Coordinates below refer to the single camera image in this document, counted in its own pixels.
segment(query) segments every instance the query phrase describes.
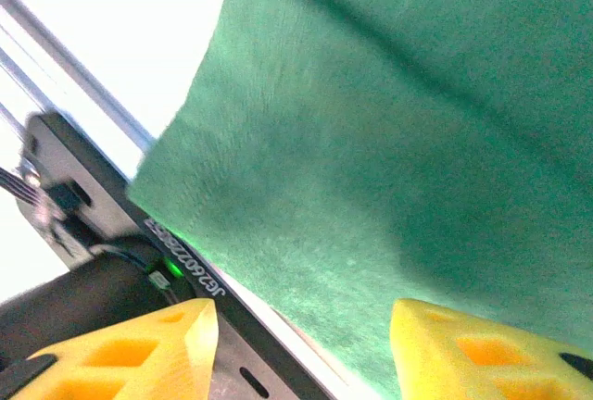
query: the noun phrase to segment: white background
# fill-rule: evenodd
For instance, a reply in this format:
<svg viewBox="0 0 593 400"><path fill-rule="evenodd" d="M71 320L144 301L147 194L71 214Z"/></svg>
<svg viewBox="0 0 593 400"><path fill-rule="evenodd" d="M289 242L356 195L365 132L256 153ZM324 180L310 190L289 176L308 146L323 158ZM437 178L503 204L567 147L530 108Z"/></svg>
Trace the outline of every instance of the white background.
<svg viewBox="0 0 593 400"><path fill-rule="evenodd" d="M222 0L21 0L49 30L158 137L182 105L208 48ZM0 71L0 96L21 121L33 108L12 93ZM139 155L121 149L113 125L83 100L56 101L92 139L133 175ZM0 161L18 164L19 141L0 124ZM0 301L50 280L66 269L0 192Z"/></svg>

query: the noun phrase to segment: black bracket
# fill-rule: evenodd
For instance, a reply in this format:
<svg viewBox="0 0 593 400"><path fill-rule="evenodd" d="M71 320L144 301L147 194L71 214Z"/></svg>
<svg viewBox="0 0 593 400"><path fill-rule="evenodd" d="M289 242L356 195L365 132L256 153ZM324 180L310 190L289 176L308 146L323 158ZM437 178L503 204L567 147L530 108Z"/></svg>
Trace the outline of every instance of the black bracket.
<svg viewBox="0 0 593 400"><path fill-rule="evenodd" d="M109 243L122 237L140 238L175 262L196 296L213 298L220 316L277 374L296 398L334 398L276 339L221 278L219 273L189 244L176 238L128 200L126 179L73 125L58 113L32 116L27 124L22 157L36 169L42 187L74 189L83 204L76 204L76 219L92 232L91 243ZM55 187L67 183L66 188ZM32 220L30 206L19 204ZM93 258L80 238L75 254L60 244L50 244L71 268Z"/></svg>

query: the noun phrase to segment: metal rail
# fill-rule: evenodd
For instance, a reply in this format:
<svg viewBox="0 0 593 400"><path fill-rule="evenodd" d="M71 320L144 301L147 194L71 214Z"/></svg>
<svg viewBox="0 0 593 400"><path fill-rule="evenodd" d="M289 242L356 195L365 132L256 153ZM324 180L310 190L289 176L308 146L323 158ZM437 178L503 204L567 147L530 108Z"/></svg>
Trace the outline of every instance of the metal rail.
<svg viewBox="0 0 593 400"><path fill-rule="evenodd" d="M12 58L0 48L0 67L10 75L10 77L17 83L20 89L25 92L39 109L49 111L56 106L52 100L37 86L37 84L23 71Z"/></svg>
<svg viewBox="0 0 593 400"><path fill-rule="evenodd" d="M84 67L20 0L0 0L0 7L4 8L35 42L66 71L138 148L146 152L152 146L155 139L148 130L138 122L132 113Z"/></svg>
<svg viewBox="0 0 593 400"><path fill-rule="evenodd" d="M20 122L8 111L8 109L0 102L0 116L6 120L12 131L23 141L25 136L25 128Z"/></svg>

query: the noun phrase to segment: yellow plastic part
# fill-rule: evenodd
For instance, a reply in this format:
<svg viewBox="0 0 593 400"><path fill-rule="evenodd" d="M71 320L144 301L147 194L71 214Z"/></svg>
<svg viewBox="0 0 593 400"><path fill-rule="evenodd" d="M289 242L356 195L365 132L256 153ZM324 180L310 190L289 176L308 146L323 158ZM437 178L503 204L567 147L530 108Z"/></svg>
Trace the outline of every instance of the yellow plastic part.
<svg viewBox="0 0 593 400"><path fill-rule="evenodd" d="M58 361L12 399L207 400L217 342L214 302L189 300L37 352Z"/></svg>
<svg viewBox="0 0 593 400"><path fill-rule="evenodd" d="M583 350L442 306L398 300L391 347L404 400L593 399L559 356Z"/></svg>

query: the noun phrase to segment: green fabric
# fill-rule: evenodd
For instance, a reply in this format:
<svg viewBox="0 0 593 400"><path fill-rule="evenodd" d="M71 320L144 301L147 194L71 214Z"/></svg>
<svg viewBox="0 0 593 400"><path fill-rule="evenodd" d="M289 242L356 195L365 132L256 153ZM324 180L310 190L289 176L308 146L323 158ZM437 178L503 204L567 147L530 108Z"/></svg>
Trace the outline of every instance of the green fabric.
<svg viewBox="0 0 593 400"><path fill-rule="evenodd" d="M414 297L593 349L591 0L225 0L130 197L398 398Z"/></svg>

